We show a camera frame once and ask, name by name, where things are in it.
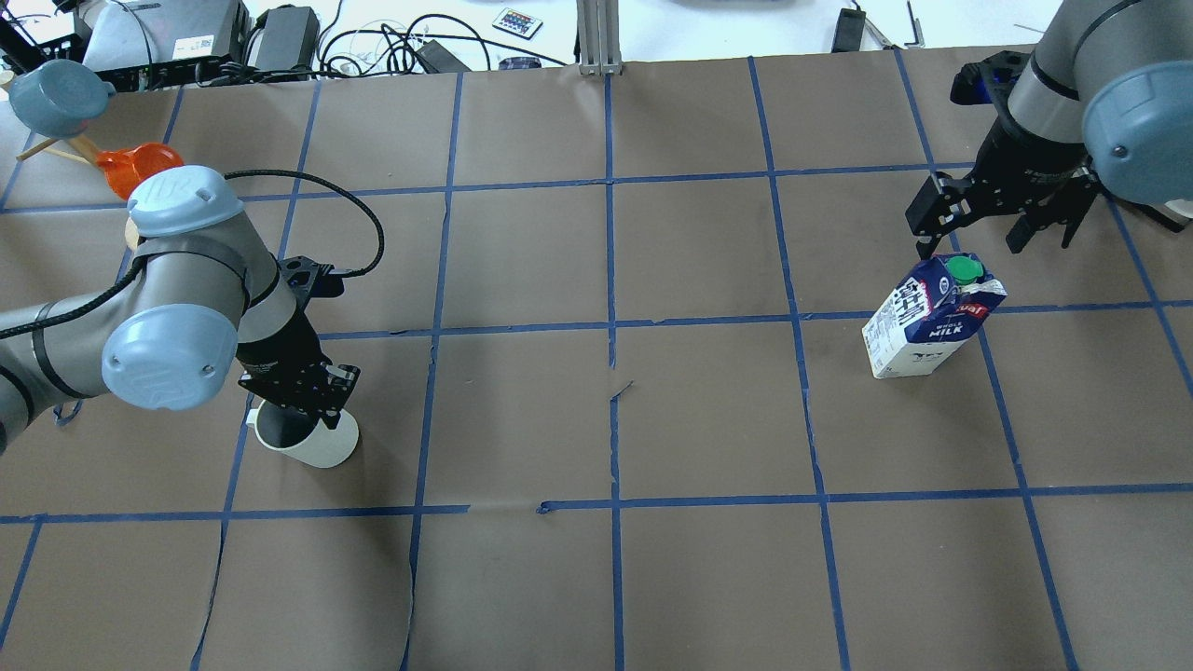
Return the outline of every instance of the light blue joint cap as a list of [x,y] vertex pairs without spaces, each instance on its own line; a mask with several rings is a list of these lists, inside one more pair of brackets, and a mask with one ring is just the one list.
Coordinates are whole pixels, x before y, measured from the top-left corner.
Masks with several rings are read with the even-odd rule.
[[129,197],[129,215],[146,238],[178,235],[215,226],[245,211],[245,203],[218,172],[179,166],[141,183]]
[[1112,193],[1135,203],[1193,198],[1193,61],[1107,84],[1086,109],[1086,148]]
[[124,321],[104,344],[104,383],[146,410],[190,410],[223,387],[236,353],[236,327],[191,303],[157,306]]
[[87,130],[92,119],[107,111],[112,96],[116,88],[111,84],[81,63],[62,59],[42,63],[8,87],[8,103],[20,123],[58,140]]

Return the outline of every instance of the gray robot arm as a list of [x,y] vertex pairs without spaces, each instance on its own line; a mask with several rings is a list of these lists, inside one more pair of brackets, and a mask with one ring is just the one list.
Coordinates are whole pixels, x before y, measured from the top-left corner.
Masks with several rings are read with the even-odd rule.
[[966,66],[958,104],[999,118],[962,179],[934,173],[907,210],[922,258],[985,216],[1019,215],[1014,252],[1105,186],[1133,203],[1193,198],[1193,0],[1065,0],[1034,53]]
[[270,444],[296,444],[320,420],[334,429],[359,370],[322,353],[305,302],[223,177],[162,172],[129,211],[144,242],[115,296],[64,321],[95,295],[0,314],[0,451],[73,399],[112,392],[144,408],[196,407],[218,393],[234,357],[241,386],[267,401],[258,431]]

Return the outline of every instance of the white sticker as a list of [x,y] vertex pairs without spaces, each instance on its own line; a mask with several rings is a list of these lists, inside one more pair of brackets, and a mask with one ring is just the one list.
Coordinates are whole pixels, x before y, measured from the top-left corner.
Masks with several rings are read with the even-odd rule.
[[214,35],[200,35],[198,37],[184,37],[181,39],[174,41],[174,57],[172,61],[180,61],[185,59],[198,59],[202,56],[210,56],[211,48],[216,43],[216,36]]

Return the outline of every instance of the green cap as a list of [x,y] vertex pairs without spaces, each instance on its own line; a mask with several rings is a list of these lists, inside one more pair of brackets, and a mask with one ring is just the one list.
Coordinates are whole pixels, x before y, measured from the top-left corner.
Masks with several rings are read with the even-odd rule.
[[970,284],[985,275],[985,269],[982,267],[979,261],[964,254],[956,256],[945,261],[945,267],[948,269],[948,275],[952,275],[958,284]]

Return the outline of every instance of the milk carton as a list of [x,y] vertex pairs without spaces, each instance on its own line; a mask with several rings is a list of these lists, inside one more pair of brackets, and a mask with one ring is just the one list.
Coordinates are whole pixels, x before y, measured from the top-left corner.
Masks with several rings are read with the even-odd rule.
[[861,330],[874,377],[928,375],[1006,297],[976,254],[917,263]]

